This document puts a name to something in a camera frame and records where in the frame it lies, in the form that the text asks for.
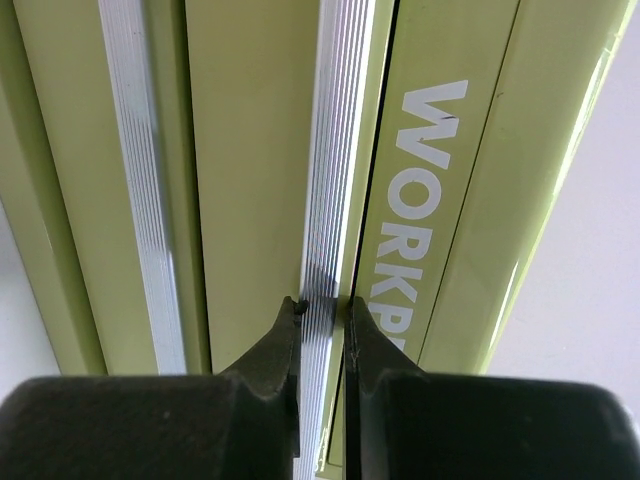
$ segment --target green painted surface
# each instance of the green painted surface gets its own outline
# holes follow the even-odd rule
[[[14,4],[108,372],[156,373],[98,2]]]
[[[410,323],[397,317],[392,317],[391,323],[381,322],[380,314],[374,314],[374,318],[383,332],[404,342],[404,352],[414,361],[418,360],[427,331],[517,4],[517,0],[473,3],[414,0],[402,1],[398,9],[356,293],[368,302],[391,306],[394,312],[397,311],[395,307],[413,311]],[[423,91],[442,85],[449,86]],[[427,118],[406,111],[412,108],[404,104],[405,94],[414,91],[420,92],[413,104],[424,105],[429,101],[440,111],[425,114],[418,106],[417,113]],[[416,137],[401,143],[405,149],[419,150],[424,158],[396,145],[399,130],[421,127],[432,128],[407,131]],[[442,154],[433,150],[422,153],[421,145],[449,154],[448,166],[441,163]],[[403,178],[401,172],[405,171],[413,181],[401,189],[400,199],[409,207],[426,204],[428,208],[424,211],[435,205],[433,212],[424,218],[402,218],[391,207],[390,185],[395,178]],[[421,172],[432,173],[431,180],[426,180],[429,185],[435,185],[429,193],[425,186],[415,181],[416,178],[427,178],[420,177]],[[435,200],[438,196],[436,184],[441,190],[439,200]],[[403,258],[401,252],[393,248],[379,254],[380,245],[394,238],[382,233],[385,222],[423,229],[421,232],[425,235],[427,229],[431,229],[426,252],[415,259]],[[418,242],[410,240],[408,246],[414,248]],[[406,289],[409,295],[411,288],[415,289],[415,301],[399,288],[386,289],[381,282],[391,277],[375,273],[378,264],[416,269],[414,273],[419,269],[421,278],[409,279]],[[376,284],[379,293],[372,292]],[[332,465],[342,464],[342,422],[343,412],[338,405],[329,452]]]
[[[187,370],[211,372],[184,3],[145,0]]]
[[[318,475],[323,475],[329,465],[329,454],[335,448],[336,439],[333,437],[333,422],[337,410],[342,408],[341,372],[342,372],[342,350],[344,344],[344,308],[339,308],[336,313],[336,324],[333,329],[331,343],[331,353],[329,357],[329,369],[327,372],[327,390],[325,392],[324,406],[322,412],[322,432],[320,434],[320,448],[318,448],[317,470]]]
[[[13,3],[0,1],[0,198],[63,374],[106,373]]]
[[[318,2],[188,1],[213,370],[297,297]]]
[[[422,368],[485,370],[634,4],[522,1]]]

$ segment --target white wall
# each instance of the white wall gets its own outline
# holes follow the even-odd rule
[[[0,203],[0,401],[27,378],[59,373]]]
[[[490,367],[579,380],[640,416],[640,9]]]

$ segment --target ribbed aluminum strip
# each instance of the ribbed aluminum strip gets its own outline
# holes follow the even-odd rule
[[[301,454],[295,478],[313,479],[375,0],[321,0],[301,272]]]
[[[159,374],[186,373],[141,0],[99,0],[111,88]]]

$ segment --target glossy green panel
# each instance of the glossy green panel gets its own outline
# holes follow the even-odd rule
[[[356,293],[369,303],[385,334],[414,360],[517,3],[400,3]],[[403,235],[410,239],[402,240]],[[403,242],[406,251],[399,248]]]
[[[214,371],[297,297],[317,1],[186,2]]]
[[[486,368],[634,4],[521,2],[422,368]]]
[[[63,374],[106,372],[12,2],[0,2],[0,198]]]

